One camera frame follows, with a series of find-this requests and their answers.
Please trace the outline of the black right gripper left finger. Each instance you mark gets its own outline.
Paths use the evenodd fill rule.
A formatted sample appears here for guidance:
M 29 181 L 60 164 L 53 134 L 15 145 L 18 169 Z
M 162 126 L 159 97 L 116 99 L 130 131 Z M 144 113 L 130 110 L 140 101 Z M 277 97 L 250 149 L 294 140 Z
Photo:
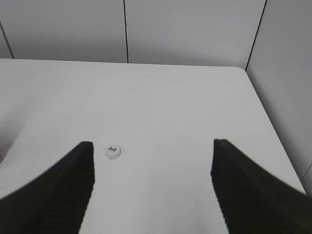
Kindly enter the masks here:
M 77 234 L 95 184 L 94 146 L 83 141 L 0 200 L 2 234 Z

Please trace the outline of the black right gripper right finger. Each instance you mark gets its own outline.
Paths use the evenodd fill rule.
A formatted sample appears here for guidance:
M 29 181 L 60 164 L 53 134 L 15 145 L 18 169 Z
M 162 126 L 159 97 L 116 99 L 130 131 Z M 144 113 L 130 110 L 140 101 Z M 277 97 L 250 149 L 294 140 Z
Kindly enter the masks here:
M 211 178 L 231 234 L 310 234 L 312 198 L 215 139 Z

